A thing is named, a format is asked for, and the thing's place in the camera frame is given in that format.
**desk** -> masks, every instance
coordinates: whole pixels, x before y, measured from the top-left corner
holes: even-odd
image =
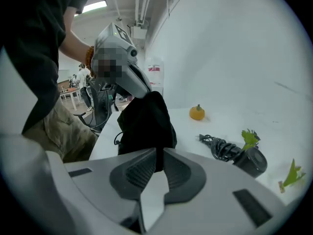
[[[77,93],[77,98],[78,98],[78,102],[80,102],[80,90],[77,89],[77,88],[74,88],[74,90],[71,90],[72,88],[70,89],[67,89],[65,92],[63,93],[60,93],[60,99],[61,99],[61,102],[62,102],[62,96],[64,96],[64,98],[66,97],[66,95],[70,95],[70,99],[72,100],[72,104],[73,104],[73,107],[74,107],[74,110],[77,111],[77,108],[76,108],[76,105],[75,105],[75,101],[74,101],[74,96],[73,96],[73,93]]]
[[[186,108],[169,109],[168,111],[177,135],[176,149],[211,159],[214,158],[210,149],[200,143],[197,138],[199,134],[210,134],[243,147],[244,141],[241,137],[241,131],[253,127],[261,138],[259,148],[268,161],[266,172],[256,180],[276,194],[285,205],[303,194],[304,188],[290,187],[283,194],[279,190],[278,181],[285,180],[292,158],[295,158],[296,163],[298,161],[301,166],[307,169],[311,168],[312,161],[309,155],[310,151],[308,153],[298,152],[299,149],[296,148],[298,144],[294,143],[293,139],[287,139],[283,132],[274,131],[266,125],[261,125],[253,115],[245,112],[236,112],[235,110],[226,111],[219,109],[211,112],[207,111],[211,120],[205,118],[202,121],[191,119],[189,117],[189,109]],[[92,151],[90,160],[117,156],[118,146],[114,145],[113,141],[115,136],[121,132],[116,121],[120,113],[113,112],[110,116]],[[168,191],[165,185],[166,182],[163,172],[155,173],[141,195],[141,202],[146,200],[146,204],[142,203],[142,208],[147,229],[158,218],[158,215],[161,215],[163,212],[163,198],[160,196]]]

